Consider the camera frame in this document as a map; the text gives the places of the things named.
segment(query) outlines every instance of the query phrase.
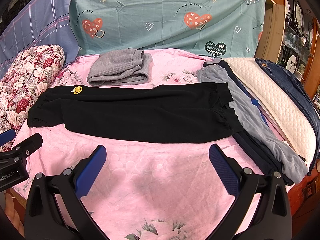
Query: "quilted cushion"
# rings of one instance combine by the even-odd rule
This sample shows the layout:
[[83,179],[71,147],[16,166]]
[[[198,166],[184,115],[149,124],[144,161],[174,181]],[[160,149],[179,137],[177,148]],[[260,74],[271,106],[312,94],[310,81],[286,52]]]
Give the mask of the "quilted cushion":
[[[20,129],[29,108],[54,81],[64,59],[58,45],[32,47],[19,53],[0,83],[0,133]],[[0,150],[9,150],[11,145],[9,142]]]
[[225,58],[236,76],[259,98],[288,139],[295,152],[312,162],[315,133],[287,94],[257,65],[254,58]]

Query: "floral pillow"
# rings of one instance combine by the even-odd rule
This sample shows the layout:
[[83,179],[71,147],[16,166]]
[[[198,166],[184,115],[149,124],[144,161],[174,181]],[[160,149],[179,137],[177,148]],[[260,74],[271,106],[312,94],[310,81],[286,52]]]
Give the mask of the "floral pillow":
[[[32,47],[18,54],[0,83],[0,133],[19,131],[30,107],[55,80],[64,63],[59,45]],[[12,142],[0,146],[10,150]]]

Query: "pink bedsheet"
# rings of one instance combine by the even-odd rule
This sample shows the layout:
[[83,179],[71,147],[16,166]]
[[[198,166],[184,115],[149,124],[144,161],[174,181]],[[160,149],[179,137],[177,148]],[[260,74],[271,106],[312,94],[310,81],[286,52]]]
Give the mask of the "pink bedsheet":
[[[125,87],[153,88],[160,84],[198,82],[195,71],[208,59],[178,49],[146,52],[153,57],[151,81]],[[55,85],[88,85],[86,77],[97,58],[97,55],[78,58],[60,73]],[[155,123],[149,125],[156,129]],[[28,128],[25,122],[15,144],[37,132],[43,137],[43,146],[28,158],[30,178],[16,185],[15,190],[27,198],[36,173],[60,174],[65,168],[73,168],[79,160],[87,158],[98,144],[104,145],[107,161],[89,194],[81,201],[111,240],[133,239],[134,235],[140,240],[206,239],[234,200],[209,160],[208,150],[213,142],[154,144],[121,141],[73,133],[63,124],[51,128]],[[242,167],[250,167],[261,174],[232,137],[215,143]],[[238,232],[248,227],[258,198],[256,194]],[[72,224],[60,198],[58,201],[66,221]]]

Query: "red heart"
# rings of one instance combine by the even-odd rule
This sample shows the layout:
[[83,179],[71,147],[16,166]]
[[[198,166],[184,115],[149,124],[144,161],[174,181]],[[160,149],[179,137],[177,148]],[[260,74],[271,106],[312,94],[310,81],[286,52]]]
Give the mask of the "red heart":
[[261,39],[261,36],[262,36],[262,32],[259,33],[259,36],[258,36],[258,41],[260,41]]
[[93,21],[85,19],[82,21],[82,27],[85,33],[88,33],[91,38],[94,38],[94,34],[101,29],[102,23],[101,18],[96,18]]
[[204,14],[199,16],[194,12],[188,12],[184,16],[184,23],[190,28],[195,29],[196,27],[201,27],[210,22],[212,16],[210,14]]

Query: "teal blanket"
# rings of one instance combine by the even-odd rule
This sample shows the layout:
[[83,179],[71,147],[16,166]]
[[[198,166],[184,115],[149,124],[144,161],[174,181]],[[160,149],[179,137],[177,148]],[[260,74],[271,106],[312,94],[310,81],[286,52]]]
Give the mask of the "teal blanket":
[[72,0],[78,55],[177,48],[213,57],[253,57],[266,0]]

